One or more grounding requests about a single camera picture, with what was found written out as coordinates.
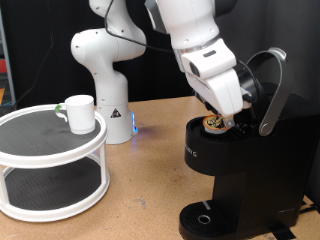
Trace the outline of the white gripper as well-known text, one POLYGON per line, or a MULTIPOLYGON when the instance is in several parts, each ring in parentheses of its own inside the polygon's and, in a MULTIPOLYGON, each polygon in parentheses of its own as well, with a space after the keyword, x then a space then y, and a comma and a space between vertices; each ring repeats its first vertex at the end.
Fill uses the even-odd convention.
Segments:
POLYGON ((235 126, 233 115, 246 107, 243 92, 236 71, 231 69, 207 80, 200 80, 187 74, 189 85, 223 118, 224 126, 230 129, 235 126))

